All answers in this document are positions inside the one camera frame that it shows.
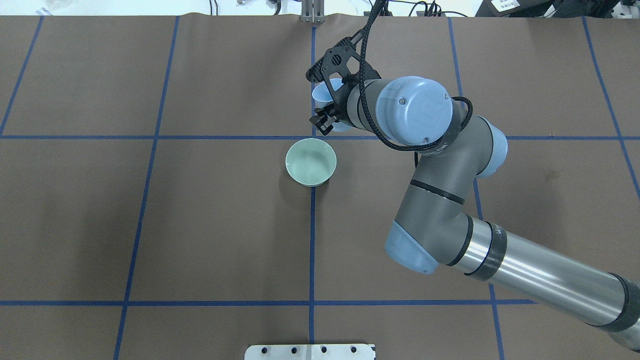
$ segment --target metal bracket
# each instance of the metal bracket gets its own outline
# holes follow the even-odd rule
[[[254,345],[244,360],[375,360],[376,347],[369,344]]]
[[[324,0],[302,0],[300,21],[322,24],[324,22]]]

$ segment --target white label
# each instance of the white label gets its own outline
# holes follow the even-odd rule
[[[491,4],[493,4],[499,12],[505,12],[520,6],[517,0],[491,0]]]

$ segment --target pale green bowl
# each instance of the pale green bowl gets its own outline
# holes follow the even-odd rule
[[[285,166],[287,172],[304,186],[319,186],[329,180],[338,163],[335,152],[326,142],[308,138],[302,139],[287,151]]]

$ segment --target metal plate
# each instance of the metal plate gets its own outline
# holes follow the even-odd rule
[[[375,360],[376,346],[367,344],[253,345],[244,360]]]

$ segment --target brown table surface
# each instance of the brown table surface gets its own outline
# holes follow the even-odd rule
[[[0,357],[242,359],[265,343],[378,359],[637,359],[522,295],[383,244],[411,154],[330,136],[314,58],[363,26],[299,17],[0,17]],[[368,61],[464,94],[509,136],[469,214],[640,279],[640,22],[382,18]]]

